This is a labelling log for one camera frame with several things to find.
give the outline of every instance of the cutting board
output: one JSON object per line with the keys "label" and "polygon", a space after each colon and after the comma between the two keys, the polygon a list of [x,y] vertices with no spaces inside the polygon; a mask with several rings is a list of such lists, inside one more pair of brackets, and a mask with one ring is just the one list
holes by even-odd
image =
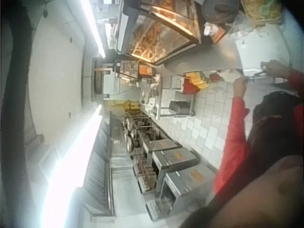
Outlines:
{"label": "cutting board", "polygon": [[247,36],[236,40],[244,74],[253,76],[261,71],[261,62],[272,59],[285,65],[290,65],[288,47],[277,25],[266,24],[265,27],[255,29]]}

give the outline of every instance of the red shirt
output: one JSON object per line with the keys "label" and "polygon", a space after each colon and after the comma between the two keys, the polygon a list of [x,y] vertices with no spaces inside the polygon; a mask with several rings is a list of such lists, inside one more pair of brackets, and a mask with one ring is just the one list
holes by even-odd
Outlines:
{"label": "red shirt", "polygon": [[[290,86],[294,90],[298,91],[301,97],[304,97],[304,75],[298,71],[291,70],[288,81]],[[244,118],[248,113],[249,110],[245,108],[245,101],[240,97],[233,98],[222,163],[215,177],[215,193],[217,193],[225,185],[237,167],[247,156]],[[298,105],[294,109],[294,117],[298,127],[299,135],[303,138],[303,104]]]}

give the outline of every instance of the hand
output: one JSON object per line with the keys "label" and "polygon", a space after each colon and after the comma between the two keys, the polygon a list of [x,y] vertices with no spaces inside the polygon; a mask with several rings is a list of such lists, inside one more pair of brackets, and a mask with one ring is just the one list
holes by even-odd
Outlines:
{"label": "hand", "polygon": [[244,76],[242,76],[234,81],[234,83],[233,83],[234,97],[244,98],[245,92],[247,90],[247,83],[248,83],[248,80]]}
{"label": "hand", "polygon": [[270,60],[267,62],[261,62],[261,67],[272,77],[280,77],[288,79],[289,67],[284,66],[277,60]]}

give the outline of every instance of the white tile floor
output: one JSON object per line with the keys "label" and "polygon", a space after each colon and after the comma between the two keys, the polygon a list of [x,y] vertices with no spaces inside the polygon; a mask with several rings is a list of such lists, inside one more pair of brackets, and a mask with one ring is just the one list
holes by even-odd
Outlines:
{"label": "white tile floor", "polygon": [[[265,95],[274,91],[285,90],[273,86],[271,79],[261,79],[258,83],[248,84],[244,97],[246,107],[250,109],[249,115],[245,118],[247,136],[252,127],[253,108],[261,103]],[[162,105],[169,106],[169,102],[174,100],[174,97],[175,91],[163,90]],[[196,94],[194,117],[165,117],[156,122],[174,140],[188,149],[196,150],[202,158],[218,168],[223,156],[232,98],[232,83],[212,83],[207,89]]]}

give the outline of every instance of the person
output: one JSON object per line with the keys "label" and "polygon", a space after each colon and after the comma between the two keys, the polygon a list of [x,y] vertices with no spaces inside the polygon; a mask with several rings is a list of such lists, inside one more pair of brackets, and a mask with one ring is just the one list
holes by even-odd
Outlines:
{"label": "person", "polygon": [[[304,95],[304,75],[276,60],[262,67],[288,79]],[[234,98],[216,196],[181,228],[291,227],[303,206],[303,100],[283,92],[264,96],[253,111],[246,141],[246,77],[234,82]]]}

